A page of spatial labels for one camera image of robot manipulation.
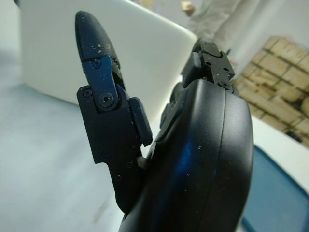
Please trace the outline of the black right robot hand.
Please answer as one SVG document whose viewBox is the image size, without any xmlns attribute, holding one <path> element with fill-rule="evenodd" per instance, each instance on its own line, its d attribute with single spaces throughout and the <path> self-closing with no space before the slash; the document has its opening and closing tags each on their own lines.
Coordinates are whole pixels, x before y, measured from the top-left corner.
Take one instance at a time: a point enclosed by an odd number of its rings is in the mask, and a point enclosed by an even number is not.
<svg viewBox="0 0 309 232">
<path fill-rule="evenodd" d="M 226 54 L 198 39 L 153 137 L 141 101 L 129 97 L 120 62 L 102 25 L 75 16 L 88 85 L 77 92 L 95 163 L 106 163 L 122 232 L 233 232 L 253 172 L 247 102 L 231 84 Z"/>
</svg>

